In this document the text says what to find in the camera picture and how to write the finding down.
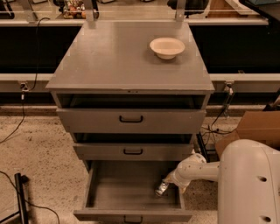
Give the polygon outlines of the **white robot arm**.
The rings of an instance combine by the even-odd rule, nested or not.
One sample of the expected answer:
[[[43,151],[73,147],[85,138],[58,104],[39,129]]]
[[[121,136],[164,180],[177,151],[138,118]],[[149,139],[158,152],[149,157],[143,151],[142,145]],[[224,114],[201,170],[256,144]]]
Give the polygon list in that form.
[[[195,153],[164,179],[185,191],[197,179],[218,183],[218,224],[280,224],[280,151],[257,141],[230,143],[218,162]]]

